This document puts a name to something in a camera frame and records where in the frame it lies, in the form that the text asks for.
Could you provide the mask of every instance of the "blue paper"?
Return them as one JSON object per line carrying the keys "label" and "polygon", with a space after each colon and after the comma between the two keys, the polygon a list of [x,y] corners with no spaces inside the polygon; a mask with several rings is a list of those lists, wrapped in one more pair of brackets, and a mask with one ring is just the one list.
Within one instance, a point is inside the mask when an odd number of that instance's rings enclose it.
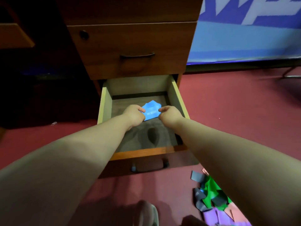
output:
{"label": "blue paper", "polygon": [[161,104],[155,102],[154,100],[152,100],[149,103],[146,103],[144,106],[142,106],[142,108],[145,109],[145,113],[143,113],[145,115],[144,121],[147,121],[152,118],[156,118],[161,113],[158,111],[158,109],[161,108]]}

